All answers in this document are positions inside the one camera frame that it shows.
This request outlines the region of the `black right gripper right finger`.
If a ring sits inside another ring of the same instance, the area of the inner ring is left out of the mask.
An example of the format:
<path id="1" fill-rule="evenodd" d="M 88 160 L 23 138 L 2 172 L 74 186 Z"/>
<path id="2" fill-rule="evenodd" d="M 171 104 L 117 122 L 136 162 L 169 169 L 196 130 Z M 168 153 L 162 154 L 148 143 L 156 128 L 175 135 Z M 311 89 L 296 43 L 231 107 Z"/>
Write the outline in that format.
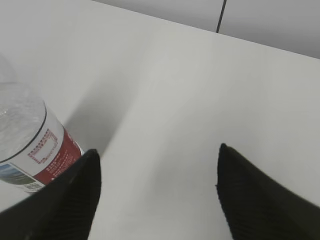
<path id="1" fill-rule="evenodd" d="M 234 240 L 318 240 L 320 208 L 221 144 L 216 191 Z"/>

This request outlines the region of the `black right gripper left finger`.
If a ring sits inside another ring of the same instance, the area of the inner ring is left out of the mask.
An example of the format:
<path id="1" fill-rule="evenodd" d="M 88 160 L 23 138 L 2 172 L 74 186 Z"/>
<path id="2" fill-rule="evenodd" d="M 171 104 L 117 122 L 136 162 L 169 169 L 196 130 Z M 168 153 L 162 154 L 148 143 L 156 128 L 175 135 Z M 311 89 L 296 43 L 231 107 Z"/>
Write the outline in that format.
<path id="1" fill-rule="evenodd" d="M 86 240 L 101 196 L 100 156 L 88 150 L 59 177 L 0 214 L 2 240 Z"/>

